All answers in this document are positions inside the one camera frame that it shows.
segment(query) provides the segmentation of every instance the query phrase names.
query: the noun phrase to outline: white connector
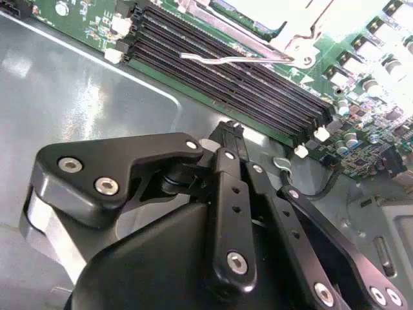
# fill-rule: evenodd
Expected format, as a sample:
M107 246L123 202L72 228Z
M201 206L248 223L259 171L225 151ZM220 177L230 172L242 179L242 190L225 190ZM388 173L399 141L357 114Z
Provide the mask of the white connector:
M327 131L325 126L318 127L316 131L314 131L314 137L316 137L321 142L326 141L330 137L330 133Z
M116 50L114 48L107 48L105 50L105 59L109 60L111 63L115 65L120 63L123 57L123 53L120 50Z
M294 154L297 155L300 158L305 158L308 155L308 150L304 146L304 143L302 145L297 146L294 149Z
M129 33L132 21L130 18L122 18L114 15L112 18L112 30L115 30L122 37L126 37Z

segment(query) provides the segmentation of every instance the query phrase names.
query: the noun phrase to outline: chip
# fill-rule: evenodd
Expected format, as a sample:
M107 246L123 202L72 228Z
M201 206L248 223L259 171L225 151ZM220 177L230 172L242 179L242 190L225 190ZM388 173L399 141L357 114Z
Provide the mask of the chip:
M363 160L363 159L361 159L361 158L359 158L359 159L356 160L354 163L355 163L357 166L364 166L364 165L366 165L368 162L365 161L365 160Z
M395 121L402 115L403 115L403 111L400 109L396 109L390 112L389 114L387 114L386 119L388 119L389 121Z
M394 129L393 135L397 136L397 137L402 137L404 136L408 131L410 130L410 128L406 125L402 125L396 129Z

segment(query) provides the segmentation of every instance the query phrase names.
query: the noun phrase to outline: black connector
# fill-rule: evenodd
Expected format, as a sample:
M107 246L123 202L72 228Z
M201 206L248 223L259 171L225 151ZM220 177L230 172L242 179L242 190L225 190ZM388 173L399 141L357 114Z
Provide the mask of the black connector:
M33 3L25 0L0 0L0 11L18 19L25 19L32 14Z

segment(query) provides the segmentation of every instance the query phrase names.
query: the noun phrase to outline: electrolytic capacitor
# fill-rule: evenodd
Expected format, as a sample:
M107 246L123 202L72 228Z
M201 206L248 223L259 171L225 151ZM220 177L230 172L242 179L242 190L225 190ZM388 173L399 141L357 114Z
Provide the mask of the electrolytic capacitor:
M348 114L348 102L347 100L340 100L337 103L337 113L341 116Z
M386 166L383 163L383 160L377 160L376 167L377 167L377 170L379 170L379 171L382 171L382 170L386 169Z
M343 140L337 141L335 146L337 154L343 156L348 153L348 147L346 147L346 143Z
M359 144L359 140L357 140L357 134L355 132L349 132L344 136L344 141L348 148L356 147Z
M368 172L368 174L371 175L371 176L377 174L376 166L375 166L375 165L368 166L367 172Z
M370 97L380 97L382 91L379 83L374 79L370 79L363 83L363 89Z

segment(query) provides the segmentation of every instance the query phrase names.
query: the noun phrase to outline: electronic component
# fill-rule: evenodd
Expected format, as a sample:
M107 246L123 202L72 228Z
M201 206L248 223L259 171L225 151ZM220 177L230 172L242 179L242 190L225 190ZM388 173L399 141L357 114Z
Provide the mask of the electronic component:
M339 56L339 64L345 70L351 72L352 74L359 75L364 71L364 64L358 61L352 54L344 52Z
M325 126L318 127L316 131L314 131L314 137L316 137L321 142L326 141L330 137L330 133L327 131Z
M392 43L400 40L399 34L380 18L374 19L368 26L368 31L383 43Z
M0 11L16 18L24 19L30 16L33 3L25 0L0 0Z
M355 132L349 132L348 134L345 134L344 141L349 149L357 147L357 145L359 144L359 140L357 139L357 134Z
M123 53L114 48L107 48L105 50L105 59L109 60L111 63L120 63L123 57Z
M347 115L349 112L348 110L348 102L347 100L340 100L337 103L337 113L341 116Z
M336 67L333 66L327 69L325 75L331 83L337 85L340 89L346 88L348 82L350 81L350 79L344 72L340 72Z
M396 128L396 129L394 129L393 135L395 135L397 137L402 137L406 133L408 133L409 130L410 130L409 126L402 125L402 126Z
M358 160L354 162L354 164L360 167L360 166L364 166L368 164L368 162L365 161L363 158L359 158Z
M395 145L382 152L381 157L383 158L383 163L392 178L395 178L399 173L407 170Z
M392 112L386 115L386 119L389 121L395 121L402 115L403 115L403 111L400 110L399 108L395 108Z
M379 135L378 134L371 134L370 137L368 137L368 142L370 142L371 144L379 143Z
M377 61L383 56L383 52L363 36L356 38L352 46L356 50L357 55L360 55L367 61Z
M308 150L305 147L305 145L298 145L295 149L294 149L294 154L297 155L300 158L305 158L308 155Z
M64 1L58 1L55 5L55 10L59 16L69 15L69 6Z
M363 89L370 97L380 97L383 93L381 86L374 79L365 81Z
M391 16L399 24L411 27L413 8L403 4L401 1L393 1L384 9L388 16Z
M346 147L346 143L343 140L339 140L335 144L337 154L344 156L348 153L348 147Z
M376 166L375 166L375 165L370 165L370 166L368 166L367 172L368 172L369 175L375 176L375 175L377 174L377 168L376 168Z
M400 61L393 59L385 64L386 71L394 78L396 81L400 81L406 77L407 71L400 63Z
M130 18L122 18L114 15L112 18L112 30L115 30L122 37L126 37L129 33L132 21Z

